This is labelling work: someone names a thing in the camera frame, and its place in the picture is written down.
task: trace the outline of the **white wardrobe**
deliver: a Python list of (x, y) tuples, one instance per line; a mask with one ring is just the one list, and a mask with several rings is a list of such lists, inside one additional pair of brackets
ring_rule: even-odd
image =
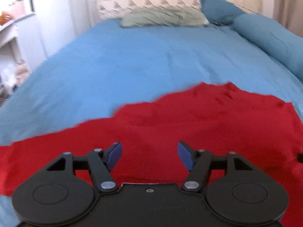
[(91, 27), (87, 0), (31, 0), (46, 57), (72, 42)]

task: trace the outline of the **screw hole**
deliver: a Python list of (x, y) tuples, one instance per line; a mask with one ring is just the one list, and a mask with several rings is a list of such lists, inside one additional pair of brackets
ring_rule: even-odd
[(154, 192), (154, 189), (152, 189), (152, 188), (147, 188), (147, 189), (146, 189), (146, 192), (152, 193), (152, 192)]

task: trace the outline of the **curtain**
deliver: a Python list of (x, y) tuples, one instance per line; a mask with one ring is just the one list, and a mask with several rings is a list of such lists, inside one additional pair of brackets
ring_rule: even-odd
[(275, 0), (274, 19), (303, 37), (303, 0)]

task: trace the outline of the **orange object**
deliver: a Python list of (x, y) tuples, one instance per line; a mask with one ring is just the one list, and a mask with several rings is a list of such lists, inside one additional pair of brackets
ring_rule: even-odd
[(12, 19), (14, 19), (13, 16), (10, 15), (8, 12), (2, 12), (0, 15), (0, 25), (2, 26)]

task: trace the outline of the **white cabinet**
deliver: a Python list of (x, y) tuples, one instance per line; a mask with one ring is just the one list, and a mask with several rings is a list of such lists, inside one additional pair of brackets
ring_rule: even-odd
[(46, 59), (34, 13), (0, 27), (0, 75), (10, 90), (16, 83), (16, 64), (25, 62), (33, 72)]
[(48, 56), (90, 28), (86, 0), (32, 0)]

